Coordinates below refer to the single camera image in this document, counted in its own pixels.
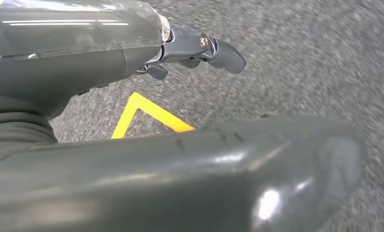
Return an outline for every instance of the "yellow floor marking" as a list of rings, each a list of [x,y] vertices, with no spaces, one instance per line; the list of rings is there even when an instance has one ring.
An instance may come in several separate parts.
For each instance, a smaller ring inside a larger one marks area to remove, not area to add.
[[[185,132],[194,130],[192,126],[183,122],[175,115],[164,110],[160,106],[146,99],[141,94],[134,92],[128,99],[127,105],[121,115],[121,118],[116,125],[115,131],[112,134],[111,139],[121,139],[125,136],[130,122],[135,116],[136,111],[140,109],[149,114],[156,120],[160,121],[164,125],[173,129],[176,132]]]

